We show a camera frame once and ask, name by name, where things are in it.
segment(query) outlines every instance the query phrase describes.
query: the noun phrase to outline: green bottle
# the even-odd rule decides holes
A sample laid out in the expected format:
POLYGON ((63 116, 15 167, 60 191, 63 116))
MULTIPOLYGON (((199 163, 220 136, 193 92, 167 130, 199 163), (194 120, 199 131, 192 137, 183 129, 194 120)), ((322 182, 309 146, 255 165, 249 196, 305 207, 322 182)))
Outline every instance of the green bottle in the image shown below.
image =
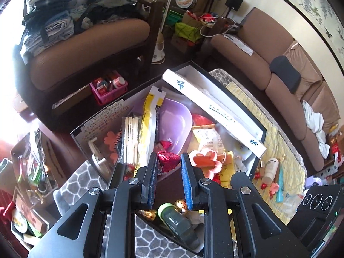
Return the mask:
POLYGON ((166 203, 158 209, 158 215, 173 235, 180 239, 186 246, 195 249, 201 243, 190 221, 185 218, 173 204, 166 203))

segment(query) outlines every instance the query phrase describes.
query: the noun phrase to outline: wall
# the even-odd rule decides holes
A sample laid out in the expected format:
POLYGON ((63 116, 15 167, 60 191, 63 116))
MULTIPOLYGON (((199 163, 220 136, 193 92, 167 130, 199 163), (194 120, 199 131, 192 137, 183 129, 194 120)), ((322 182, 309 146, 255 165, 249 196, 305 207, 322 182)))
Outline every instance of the wall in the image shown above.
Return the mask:
MULTIPOLYGON (((214 6, 214 11, 223 14, 226 10, 225 2, 226 0, 219 1, 214 6)), ((311 56, 331 88, 344 122, 344 76, 321 37, 283 0, 244 0, 238 12, 232 11, 229 16, 241 22, 253 7, 261 9, 279 22, 311 56)))

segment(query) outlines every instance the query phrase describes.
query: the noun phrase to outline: picture frame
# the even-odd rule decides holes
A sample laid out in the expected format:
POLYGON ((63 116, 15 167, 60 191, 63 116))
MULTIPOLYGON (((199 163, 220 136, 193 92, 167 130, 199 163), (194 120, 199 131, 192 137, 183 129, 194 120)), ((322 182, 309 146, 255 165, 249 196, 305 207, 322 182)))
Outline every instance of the picture frame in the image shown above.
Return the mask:
POLYGON ((318 33, 344 75, 344 27, 327 0, 284 0, 318 33))

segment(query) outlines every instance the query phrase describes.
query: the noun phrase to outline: pink plastic basket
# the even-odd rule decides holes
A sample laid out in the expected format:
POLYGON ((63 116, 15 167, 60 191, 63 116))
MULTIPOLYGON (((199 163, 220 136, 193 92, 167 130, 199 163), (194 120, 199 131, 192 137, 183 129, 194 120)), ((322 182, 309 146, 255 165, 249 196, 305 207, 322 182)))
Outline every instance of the pink plastic basket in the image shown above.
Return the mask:
MULTIPOLYGON (((120 77, 121 75, 116 72, 113 71, 112 72, 114 75, 120 77)), ((94 95, 94 98, 96 99, 98 105, 103 106, 115 99, 117 99, 118 97, 122 96, 124 93, 126 93, 128 91, 128 82, 126 81, 126 83, 121 86, 120 88, 115 88, 114 90, 107 92, 104 95, 100 95, 97 91, 97 89, 95 88, 95 86, 93 85, 93 83, 89 84, 92 90, 92 93, 94 95)))

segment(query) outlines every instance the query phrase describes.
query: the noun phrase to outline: gold foil-wrapped candy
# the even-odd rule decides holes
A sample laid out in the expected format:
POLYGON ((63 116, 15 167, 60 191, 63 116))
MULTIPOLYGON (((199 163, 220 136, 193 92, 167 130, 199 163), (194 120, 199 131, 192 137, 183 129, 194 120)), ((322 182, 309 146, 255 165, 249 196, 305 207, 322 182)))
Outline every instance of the gold foil-wrapped candy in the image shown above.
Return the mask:
POLYGON ((151 209, 149 211, 138 210, 137 213, 148 221, 153 221, 155 219, 155 217, 157 216, 157 211, 153 210, 153 209, 151 209))
POLYGON ((177 210, 181 213, 181 214, 185 214, 189 211, 189 209, 187 208, 187 204, 186 201, 184 199, 179 199, 177 200, 174 205, 177 207, 177 210))

